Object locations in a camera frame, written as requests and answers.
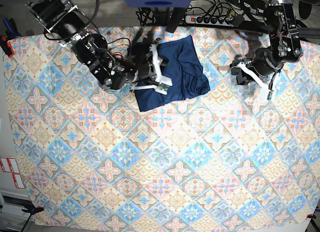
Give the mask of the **blue long-sleeve T-shirt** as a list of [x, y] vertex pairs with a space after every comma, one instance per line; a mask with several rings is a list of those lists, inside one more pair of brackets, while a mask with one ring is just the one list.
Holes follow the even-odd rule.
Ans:
[[210, 91], [210, 83], [203, 74], [203, 66], [198, 59], [192, 36], [161, 43], [157, 52], [162, 59], [168, 61], [162, 74], [172, 80], [172, 86], [168, 88], [167, 95], [154, 89], [135, 90], [140, 112], [192, 99]]

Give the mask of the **white power strip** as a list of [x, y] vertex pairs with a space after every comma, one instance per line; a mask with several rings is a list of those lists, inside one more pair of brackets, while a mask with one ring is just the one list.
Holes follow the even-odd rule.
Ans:
[[220, 16], [200, 16], [200, 15], [186, 15], [184, 22], [188, 25], [200, 26], [227, 26], [233, 27], [232, 21], [226, 18], [225, 15]]

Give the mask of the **patterned tile tablecloth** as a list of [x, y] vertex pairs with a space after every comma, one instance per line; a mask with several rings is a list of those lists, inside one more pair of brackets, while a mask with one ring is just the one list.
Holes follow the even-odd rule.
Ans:
[[93, 231], [238, 232], [303, 223], [320, 200], [320, 47], [302, 42], [274, 101], [236, 85], [229, 64], [264, 35], [181, 27], [210, 92], [139, 111], [105, 92], [69, 48], [10, 43], [4, 87], [19, 168], [38, 225]]

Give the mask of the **black clamp lower right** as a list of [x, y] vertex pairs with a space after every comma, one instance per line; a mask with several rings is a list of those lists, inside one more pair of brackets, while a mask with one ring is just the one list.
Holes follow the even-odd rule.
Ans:
[[307, 215], [307, 218], [308, 218], [308, 219], [314, 219], [314, 220], [315, 220], [317, 217], [316, 217], [315, 214], [308, 214], [308, 215]]

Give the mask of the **blue clamp upper left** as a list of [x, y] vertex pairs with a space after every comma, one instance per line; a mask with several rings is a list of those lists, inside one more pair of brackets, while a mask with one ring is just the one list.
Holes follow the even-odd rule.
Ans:
[[21, 34], [18, 32], [18, 28], [16, 22], [13, 18], [4, 18], [2, 20], [5, 28], [6, 28], [6, 35], [9, 39], [15, 39], [21, 37]]

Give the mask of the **red black clamp left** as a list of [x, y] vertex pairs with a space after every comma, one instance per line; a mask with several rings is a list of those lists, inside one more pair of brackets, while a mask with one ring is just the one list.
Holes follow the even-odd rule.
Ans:
[[0, 36], [0, 46], [3, 50], [3, 52], [10, 58], [14, 55], [13, 47], [10, 43], [10, 41], [4, 36]]

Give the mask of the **red white label stickers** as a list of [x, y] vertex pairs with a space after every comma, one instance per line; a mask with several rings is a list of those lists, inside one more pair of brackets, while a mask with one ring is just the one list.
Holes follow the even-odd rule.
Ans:
[[0, 157], [0, 167], [3, 173], [9, 173], [16, 189], [24, 189], [24, 183], [15, 157]]

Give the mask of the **black clamp lower left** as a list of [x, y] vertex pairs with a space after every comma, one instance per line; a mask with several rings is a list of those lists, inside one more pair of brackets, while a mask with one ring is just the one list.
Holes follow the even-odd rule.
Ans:
[[35, 207], [34, 205], [24, 205], [24, 207], [21, 210], [25, 213], [29, 213], [30, 215], [35, 215], [37, 213], [44, 211], [44, 208]]

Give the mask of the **black center post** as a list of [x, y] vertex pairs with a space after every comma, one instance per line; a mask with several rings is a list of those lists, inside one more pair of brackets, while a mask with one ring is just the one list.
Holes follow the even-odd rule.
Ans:
[[176, 31], [182, 19], [184, 18], [186, 11], [187, 8], [174, 7], [170, 19], [166, 25], [165, 31], [173, 34]]

